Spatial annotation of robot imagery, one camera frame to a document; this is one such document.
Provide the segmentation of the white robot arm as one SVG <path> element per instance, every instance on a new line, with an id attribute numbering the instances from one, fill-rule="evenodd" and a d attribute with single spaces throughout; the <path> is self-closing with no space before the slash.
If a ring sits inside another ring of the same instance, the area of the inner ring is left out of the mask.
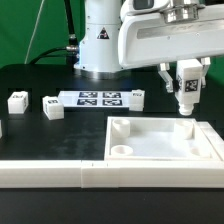
<path id="1" fill-rule="evenodd" d="M 75 72 L 111 79 L 121 71 L 154 66 L 169 92 L 178 89 L 169 64 L 224 55 L 224 3 L 199 0 L 84 0 L 85 36 Z"/>

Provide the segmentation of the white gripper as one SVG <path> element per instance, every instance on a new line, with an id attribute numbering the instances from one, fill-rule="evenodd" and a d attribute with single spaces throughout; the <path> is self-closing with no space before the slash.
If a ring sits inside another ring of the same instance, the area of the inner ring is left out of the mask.
<path id="1" fill-rule="evenodd" d="M 119 64 L 125 69 L 158 65 L 172 93 L 168 63 L 201 58 L 201 85 L 212 56 L 224 55 L 224 4 L 169 3 L 166 8 L 126 16 L 118 35 Z"/>

